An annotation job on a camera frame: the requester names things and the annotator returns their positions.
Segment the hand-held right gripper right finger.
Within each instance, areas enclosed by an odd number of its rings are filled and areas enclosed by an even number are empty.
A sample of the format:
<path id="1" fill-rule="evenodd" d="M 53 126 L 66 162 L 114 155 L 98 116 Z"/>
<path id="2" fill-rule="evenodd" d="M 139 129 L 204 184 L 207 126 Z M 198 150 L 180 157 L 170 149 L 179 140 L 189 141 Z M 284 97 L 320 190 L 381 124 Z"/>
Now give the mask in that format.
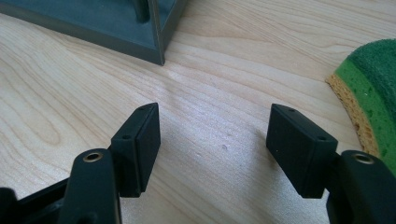
<path id="1" fill-rule="evenodd" d="M 336 152 L 337 140 L 298 110 L 271 106 L 266 146 L 306 199 L 329 192 L 331 224 L 396 224 L 396 176 L 378 158 Z"/>

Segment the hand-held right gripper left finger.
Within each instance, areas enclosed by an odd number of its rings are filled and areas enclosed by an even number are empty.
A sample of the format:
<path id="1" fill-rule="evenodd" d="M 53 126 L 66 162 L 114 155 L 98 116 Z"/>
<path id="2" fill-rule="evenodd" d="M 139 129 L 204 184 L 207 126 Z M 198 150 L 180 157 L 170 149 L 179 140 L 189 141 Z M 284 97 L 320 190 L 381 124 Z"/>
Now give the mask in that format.
<path id="1" fill-rule="evenodd" d="M 121 224 L 120 199 L 146 191 L 160 144 L 159 105 L 138 107 L 108 149 L 75 158 L 58 224 Z"/>

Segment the green and yellow sponge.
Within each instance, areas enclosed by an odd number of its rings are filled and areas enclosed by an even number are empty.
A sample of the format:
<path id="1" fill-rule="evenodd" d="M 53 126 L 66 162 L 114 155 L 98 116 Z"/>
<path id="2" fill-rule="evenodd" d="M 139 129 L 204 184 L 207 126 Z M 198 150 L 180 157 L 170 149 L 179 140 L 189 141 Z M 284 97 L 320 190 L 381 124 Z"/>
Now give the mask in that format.
<path id="1" fill-rule="evenodd" d="M 326 82 L 346 109 L 362 150 L 396 176 L 396 39 L 355 49 Z"/>

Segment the dark grey plastic tray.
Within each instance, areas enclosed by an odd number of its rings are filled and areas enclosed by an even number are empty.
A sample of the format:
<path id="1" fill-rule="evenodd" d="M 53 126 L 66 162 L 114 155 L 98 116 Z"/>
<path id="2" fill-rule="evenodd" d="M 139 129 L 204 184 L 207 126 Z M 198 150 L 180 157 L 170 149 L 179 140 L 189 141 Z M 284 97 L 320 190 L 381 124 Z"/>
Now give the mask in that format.
<path id="1" fill-rule="evenodd" d="M 163 65 L 188 0 L 0 0 L 0 13 Z"/>

